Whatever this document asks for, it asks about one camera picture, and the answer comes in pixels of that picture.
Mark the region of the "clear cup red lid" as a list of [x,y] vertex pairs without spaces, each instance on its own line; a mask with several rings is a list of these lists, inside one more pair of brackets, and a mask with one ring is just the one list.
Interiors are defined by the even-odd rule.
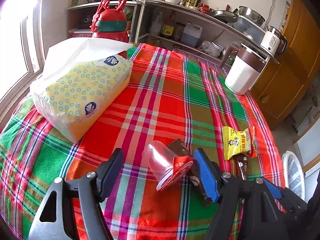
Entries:
[[158,184],[157,191],[162,191],[175,183],[191,169],[194,159],[189,155],[177,155],[160,141],[153,141],[143,152],[148,167]]

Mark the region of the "white trash bin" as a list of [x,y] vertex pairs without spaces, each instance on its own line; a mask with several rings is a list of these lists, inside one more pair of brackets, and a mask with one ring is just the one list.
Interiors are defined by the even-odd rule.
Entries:
[[285,186],[302,200],[305,200],[304,173],[297,156],[291,151],[286,151],[281,161],[283,164]]

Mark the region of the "yellow snack packet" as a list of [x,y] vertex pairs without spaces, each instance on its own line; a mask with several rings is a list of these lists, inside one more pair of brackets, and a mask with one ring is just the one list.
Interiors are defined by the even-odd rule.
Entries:
[[236,131],[229,126],[222,128],[223,157],[229,160],[238,154],[256,158],[255,127],[249,127],[244,131]]

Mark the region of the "wooden door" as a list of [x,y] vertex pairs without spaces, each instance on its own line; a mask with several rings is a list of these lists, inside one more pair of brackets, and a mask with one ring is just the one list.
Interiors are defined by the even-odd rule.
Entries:
[[319,27],[301,0],[291,0],[283,35],[287,48],[270,60],[251,93],[270,129],[298,105],[319,70]]

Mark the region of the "white brown jug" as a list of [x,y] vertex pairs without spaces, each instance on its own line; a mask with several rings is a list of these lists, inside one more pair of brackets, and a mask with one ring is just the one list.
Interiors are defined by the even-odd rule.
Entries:
[[225,65],[225,62],[233,51],[236,52],[236,57],[226,76],[225,85],[233,93],[244,95],[259,76],[265,65],[265,61],[244,44],[240,48],[230,44],[226,48],[226,52],[220,62],[220,68]]

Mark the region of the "yellow tissue pack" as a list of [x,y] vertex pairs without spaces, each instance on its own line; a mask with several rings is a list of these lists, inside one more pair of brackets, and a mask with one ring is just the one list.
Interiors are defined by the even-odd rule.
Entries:
[[106,38],[74,37],[49,48],[43,74],[30,85],[37,111],[77,143],[127,87],[132,45]]

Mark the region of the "plaid tablecloth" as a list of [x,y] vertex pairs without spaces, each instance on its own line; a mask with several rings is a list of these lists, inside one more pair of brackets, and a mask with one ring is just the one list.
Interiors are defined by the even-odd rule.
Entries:
[[154,140],[167,145],[180,139],[236,174],[235,162],[223,157],[223,126],[254,127],[257,156],[249,161],[249,178],[285,185],[274,138],[251,94],[235,95],[217,71],[162,48],[142,44],[129,56],[127,88],[77,144],[40,116],[31,97],[14,110],[1,133],[1,218],[18,239],[28,238],[56,177],[80,178],[115,148],[123,150],[125,164],[101,204],[114,239],[203,239],[217,205],[205,206],[187,177],[157,191],[143,151]]

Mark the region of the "white electric kettle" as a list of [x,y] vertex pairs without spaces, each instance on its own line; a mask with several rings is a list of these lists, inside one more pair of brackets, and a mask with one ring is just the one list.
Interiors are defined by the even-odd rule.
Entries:
[[287,38],[281,34],[281,32],[273,26],[269,26],[265,35],[260,43],[266,51],[273,56],[276,54],[283,54],[287,47]]

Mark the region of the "steel mixing bowl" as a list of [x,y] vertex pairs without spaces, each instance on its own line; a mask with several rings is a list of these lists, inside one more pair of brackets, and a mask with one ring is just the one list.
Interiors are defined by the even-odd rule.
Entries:
[[253,9],[248,8],[248,7],[240,6],[239,7],[239,15],[247,18],[248,20],[250,20],[251,22],[253,22],[254,24],[256,24],[259,27],[261,27],[263,25],[263,23],[265,22],[265,19],[263,18],[263,16],[261,14],[259,14],[258,12],[254,11]]

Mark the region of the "white plastic jerrycan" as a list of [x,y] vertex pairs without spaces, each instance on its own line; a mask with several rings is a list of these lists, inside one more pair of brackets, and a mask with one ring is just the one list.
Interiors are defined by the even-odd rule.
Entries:
[[203,28],[199,25],[188,22],[185,25],[181,42],[195,48],[202,34]]

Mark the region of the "frying pan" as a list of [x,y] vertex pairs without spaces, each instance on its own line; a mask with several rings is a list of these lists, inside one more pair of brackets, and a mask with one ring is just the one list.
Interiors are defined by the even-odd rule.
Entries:
[[227,10],[211,10],[209,15],[225,24],[233,24],[238,20],[238,8],[235,8],[233,11]]

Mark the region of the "red kids water bottle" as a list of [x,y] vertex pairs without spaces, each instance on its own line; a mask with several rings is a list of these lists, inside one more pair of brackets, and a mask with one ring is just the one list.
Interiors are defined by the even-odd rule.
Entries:
[[123,12],[127,0],[119,0],[115,8],[110,8],[111,0],[101,0],[93,15],[90,29],[93,38],[107,38],[120,42],[128,42],[126,31],[127,17]]

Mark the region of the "yellow label vinegar bottle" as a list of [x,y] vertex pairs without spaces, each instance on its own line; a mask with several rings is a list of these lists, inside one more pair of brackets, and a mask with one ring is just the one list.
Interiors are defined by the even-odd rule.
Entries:
[[166,38],[172,38],[176,27],[176,12],[172,11],[162,24],[160,35]]

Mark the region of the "red lid jar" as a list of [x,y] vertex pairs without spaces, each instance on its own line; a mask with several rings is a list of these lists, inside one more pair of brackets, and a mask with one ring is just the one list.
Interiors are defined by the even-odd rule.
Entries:
[[210,14],[210,7],[207,4],[201,3],[199,6],[199,12],[202,12],[206,15]]

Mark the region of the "metal shelf rack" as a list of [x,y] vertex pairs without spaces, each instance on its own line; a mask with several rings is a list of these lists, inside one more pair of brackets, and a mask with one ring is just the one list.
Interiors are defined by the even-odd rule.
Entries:
[[129,42],[182,48],[220,61],[230,44],[249,48],[265,62],[274,56],[259,43],[221,20],[197,10],[161,0],[128,0],[123,8],[131,23]]

